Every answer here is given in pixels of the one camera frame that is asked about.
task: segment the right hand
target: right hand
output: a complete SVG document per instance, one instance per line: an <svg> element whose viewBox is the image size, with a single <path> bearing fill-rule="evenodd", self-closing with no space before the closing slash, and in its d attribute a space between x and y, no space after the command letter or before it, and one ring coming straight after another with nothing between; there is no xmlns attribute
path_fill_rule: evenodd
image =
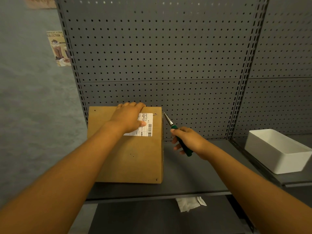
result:
<svg viewBox="0 0 312 234"><path fill-rule="evenodd" d="M207 150L209 142L205 140L201 135L193 131L191 128L181 127L179 129L171 129L172 135L175 136L172 143L178 142L177 137L179 137L183 143L191 150L193 150L199 157L206 159L204 157L204 152ZM174 147L174 150L182 148L180 144Z"/></svg>

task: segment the left hand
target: left hand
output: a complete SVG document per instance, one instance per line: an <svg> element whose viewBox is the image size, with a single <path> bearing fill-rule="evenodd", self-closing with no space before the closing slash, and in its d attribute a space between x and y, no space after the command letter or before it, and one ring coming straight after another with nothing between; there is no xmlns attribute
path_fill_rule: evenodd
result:
<svg viewBox="0 0 312 234"><path fill-rule="evenodd" d="M110 122L114 122L124 133L135 131L140 126L146 126L146 122L138 121L138 114L146 107L144 103L119 104L113 113Z"/></svg>

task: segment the hand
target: hand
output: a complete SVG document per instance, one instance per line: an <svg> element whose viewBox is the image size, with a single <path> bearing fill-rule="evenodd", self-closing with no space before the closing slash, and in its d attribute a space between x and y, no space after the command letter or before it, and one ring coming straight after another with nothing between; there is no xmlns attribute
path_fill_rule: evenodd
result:
<svg viewBox="0 0 312 234"><path fill-rule="evenodd" d="M189 149L193 150L195 153L197 153L199 157L206 160L206 158L204 157L204 153L205 150L207 150L209 144L207 140L205 140L191 128L187 127L181 127L176 130L171 129L170 131L172 135L175 136L172 140L173 144L177 143L177 137L179 137ZM178 144L174 147L174 150L178 150L180 148L182 147L180 144Z"/></svg>
<svg viewBox="0 0 312 234"><path fill-rule="evenodd" d="M138 114L141 109L146 107L144 103L125 103L119 104L113 113L110 122L118 126L123 134L135 131L140 126L146 126L146 122L138 121Z"/></svg>

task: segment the white plastic box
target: white plastic box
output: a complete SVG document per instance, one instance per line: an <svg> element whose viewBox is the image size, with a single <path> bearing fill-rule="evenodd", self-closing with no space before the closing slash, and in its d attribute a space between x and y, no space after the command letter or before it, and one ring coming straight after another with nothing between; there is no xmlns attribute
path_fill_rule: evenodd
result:
<svg viewBox="0 0 312 234"><path fill-rule="evenodd" d="M251 130L245 150L275 174L300 172L312 149L272 129Z"/></svg>

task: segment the cardboard box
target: cardboard box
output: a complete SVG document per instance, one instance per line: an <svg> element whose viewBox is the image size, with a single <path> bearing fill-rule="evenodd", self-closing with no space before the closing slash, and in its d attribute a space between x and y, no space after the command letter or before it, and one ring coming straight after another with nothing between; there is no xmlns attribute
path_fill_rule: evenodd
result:
<svg viewBox="0 0 312 234"><path fill-rule="evenodd" d="M90 138L109 121L116 107L90 107ZM162 108L144 107L141 113L153 116L152 136L122 136L108 155L97 182L161 183L163 177Z"/></svg>

